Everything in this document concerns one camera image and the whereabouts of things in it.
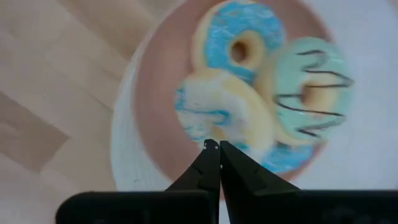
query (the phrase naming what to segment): chocolate drizzle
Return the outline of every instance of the chocolate drizzle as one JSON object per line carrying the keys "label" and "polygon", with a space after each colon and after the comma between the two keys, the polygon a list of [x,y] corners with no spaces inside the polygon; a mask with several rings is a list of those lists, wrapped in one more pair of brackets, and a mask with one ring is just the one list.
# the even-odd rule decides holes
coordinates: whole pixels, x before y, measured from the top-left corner
{"label": "chocolate drizzle", "polygon": [[[307,85],[307,87],[310,87],[310,88],[348,88],[354,83],[354,81],[352,79],[350,79],[340,73],[337,73],[337,72],[314,70],[316,68],[322,67],[328,60],[328,55],[322,50],[309,50],[307,52],[298,53],[297,55],[316,55],[317,56],[316,62],[311,63],[310,65],[303,66],[303,68],[302,68],[303,72],[329,73],[330,75],[334,75],[334,76],[342,79],[342,82],[338,83],[338,84]],[[327,112],[327,111],[303,110],[303,109],[293,108],[293,107],[290,107],[290,106],[287,106],[287,105],[284,105],[283,103],[281,103],[281,99],[283,99],[283,98],[301,99],[302,97],[303,97],[303,95],[301,93],[299,93],[299,94],[278,94],[273,97],[273,100],[277,105],[279,105],[285,109],[288,109],[288,110],[334,116],[334,117],[336,117],[336,119],[334,119],[333,121],[322,123],[322,124],[315,124],[315,125],[311,125],[311,126],[299,127],[296,129],[296,131],[303,133],[303,134],[307,134],[312,137],[320,138],[320,136],[318,134],[314,133],[313,131],[330,128],[332,126],[341,125],[345,121],[345,115],[343,115],[343,114],[332,113],[332,112]]]}

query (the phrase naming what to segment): white surface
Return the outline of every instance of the white surface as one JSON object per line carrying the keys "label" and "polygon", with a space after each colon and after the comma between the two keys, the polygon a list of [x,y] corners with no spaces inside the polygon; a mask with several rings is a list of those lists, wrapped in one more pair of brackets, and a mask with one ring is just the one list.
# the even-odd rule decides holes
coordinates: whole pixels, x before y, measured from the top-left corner
{"label": "white surface", "polygon": [[[329,28],[353,72],[348,121],[296,180],[304,189],[392,189],[398,185],[398,19],[382,0],[306,0]],[[114,108],[111,162],[118,190],[162,190],[170,182],[143,150],[131,113],[135,61]],[[220,223],[227,223],[225,205]]]}

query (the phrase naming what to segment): donut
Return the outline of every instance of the donut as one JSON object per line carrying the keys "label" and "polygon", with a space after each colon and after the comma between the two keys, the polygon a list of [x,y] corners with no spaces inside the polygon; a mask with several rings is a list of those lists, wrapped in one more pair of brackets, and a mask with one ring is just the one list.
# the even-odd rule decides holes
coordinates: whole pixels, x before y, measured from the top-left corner
{"label": "donut", "polygon": [[225,1],[211,8],[193,36],[194,69],[227,70],[248,84],[268,52],[284,41],[281,21],[271,9],[251,1]]}
{"label": "donut", "polygon": [[333,44],[304,37],[267,61],[254,88],[272,110],[276,140],[298,146],[327,139],[345,121],[353,83]]}
{"label": "donut", "polygon": [[278,142],[263,157],[260,165],[267,170],[283,174],[299,169],[313,156],[315,146],[292,146]]}
{"label": "donut", "polygon": [[259,161],[274,142],[272,116],[254,89],[227,71],[203,68],[176,91],[175,111],[188,137],[227,140]]}

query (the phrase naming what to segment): wooden floor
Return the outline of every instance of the wooden floor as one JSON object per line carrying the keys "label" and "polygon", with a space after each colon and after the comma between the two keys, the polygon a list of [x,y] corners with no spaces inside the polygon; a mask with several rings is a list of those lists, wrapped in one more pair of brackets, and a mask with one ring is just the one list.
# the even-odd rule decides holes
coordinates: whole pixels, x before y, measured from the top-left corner
{"label": "wooden floor", "polygon": [[114,190],[118,85],[176,1],[0,0],[0,223],[53,223],[68,196]]}

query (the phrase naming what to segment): blue icing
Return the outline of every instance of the blue icing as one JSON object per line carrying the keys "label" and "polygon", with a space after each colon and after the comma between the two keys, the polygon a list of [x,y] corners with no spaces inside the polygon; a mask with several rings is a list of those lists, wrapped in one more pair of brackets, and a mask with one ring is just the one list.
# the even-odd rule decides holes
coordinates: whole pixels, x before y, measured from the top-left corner
{"label": "blue icing", "polygon": [[298,146],[291,149],[286,144],[278,143],[264,156],[261,165],[275,173],[292,171],[308,161],[313,155],[313,150],[313,146]]}
{"label": "blue icing", "polygon": [[[218,126],[227,126],[232,123],[231,115],[226,110],[212,110],[212,111],[194,110],[189,108],[186,102],[187,100],[185,98],[185,87],[184,84],[182,83],[181,88],[179,88],[175,92],[174,108],[177,112],[178,111],[184,112],[191,114],[193,116],[202,115],[202,116],[208,116],[209,118],[215,118],[212,119],[214,121],[213,124]],[[205,124],[195,124],[193,126],[188,125],[184,126],[183,128],[185,133],[190,137],[192,141],[205,140],[210,134],[210,130],[206,131]]]}
{"label": "blue icing", "polygon": [[209,67],[225,69],[251,85],[256,71],[233,65],[229,56],[234,38],[247,30],[259,33],[269,52],[283,43],[282,23],[269,7],[230,2],[220,8],[211,21],[205,42],[205,57]]}
{"label": "blue icing", "polygon": [[250,151],[249,146],[243,142],[232,142],[231,144],[236,148],[238,148],[240,151],[244,152],[245,154],[248,154]]}

